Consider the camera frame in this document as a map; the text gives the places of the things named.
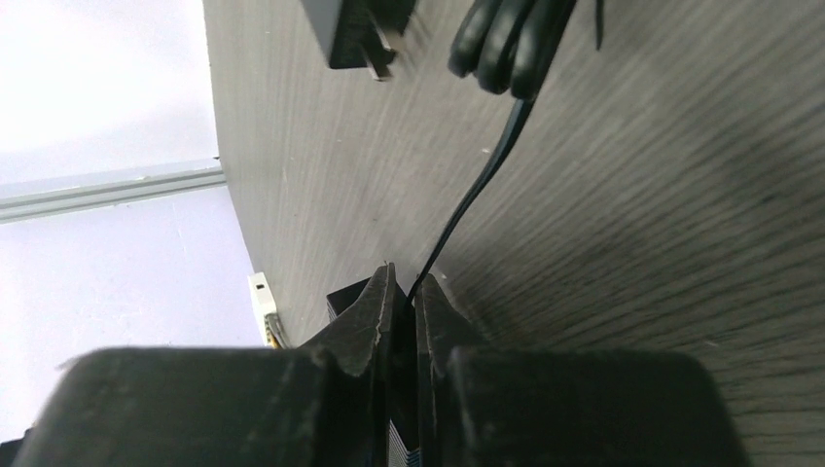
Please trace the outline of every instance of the gray wood grain surface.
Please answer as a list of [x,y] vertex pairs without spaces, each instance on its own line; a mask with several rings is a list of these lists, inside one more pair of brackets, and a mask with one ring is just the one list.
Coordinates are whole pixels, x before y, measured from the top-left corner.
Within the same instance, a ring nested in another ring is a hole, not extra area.
[[[206,0],[218,142],[293,341],[325,294],[409,287],[512,100],[446,68],[469,0],[419,0],[378,84],[296,0]],[[500,345],[697,356],[756,465],[825,465],[825,2],[580,2],[516,150],[435,273]]]

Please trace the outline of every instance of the black power adapter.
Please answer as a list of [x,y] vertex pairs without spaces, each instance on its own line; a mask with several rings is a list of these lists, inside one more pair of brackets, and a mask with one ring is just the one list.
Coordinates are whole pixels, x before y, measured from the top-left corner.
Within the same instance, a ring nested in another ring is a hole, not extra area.
[[332,69],[369,68],[376,80],[404,48],[403,33],[415,0],[302,0],[315,37]]

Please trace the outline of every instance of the white wall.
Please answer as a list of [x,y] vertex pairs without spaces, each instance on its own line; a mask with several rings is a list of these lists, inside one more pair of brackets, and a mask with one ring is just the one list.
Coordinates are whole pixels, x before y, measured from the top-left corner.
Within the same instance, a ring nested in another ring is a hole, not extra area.
[[0,225],[0,441],[80,353],[261,345],[250,273],[226,188]]
[[199,0],[0,0],[0,185],[217,162]]

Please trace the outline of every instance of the power cord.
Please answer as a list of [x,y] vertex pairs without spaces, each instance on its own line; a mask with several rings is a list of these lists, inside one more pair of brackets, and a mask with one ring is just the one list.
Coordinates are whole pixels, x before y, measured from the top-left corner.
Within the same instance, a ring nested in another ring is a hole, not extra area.
[[[601,4],[596,6],[596,46],[601,44]],[[482,89],[507,89],[516,103],[482,173],[458,203],[407,295],[407,309],[467,209],[510,155],[544,84],[576,0],[477,0],[452,42],[449,70],[473,73]]]

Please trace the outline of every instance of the metal prong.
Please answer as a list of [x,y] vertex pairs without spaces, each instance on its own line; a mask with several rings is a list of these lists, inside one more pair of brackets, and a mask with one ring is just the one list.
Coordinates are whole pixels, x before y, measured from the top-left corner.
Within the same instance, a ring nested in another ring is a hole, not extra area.
[[391,52],[404,51],[404,36],[401,35],[401,32],[399,32],[398,29],[387,24],[386,21],[382,21],[372,11],[370,11],[370,19],[376,26],[378,37],[381,39],[381,46],[384,47],[385,50]]
[[370,52],[363,45],[361,46],[361,55],[364,56],[364,61],[367,62],[367,68],[370,70],[370,74],[373,75],[374,80],[389,81],[392,79],[392,72],[389,71],[389,68],[370,56]]

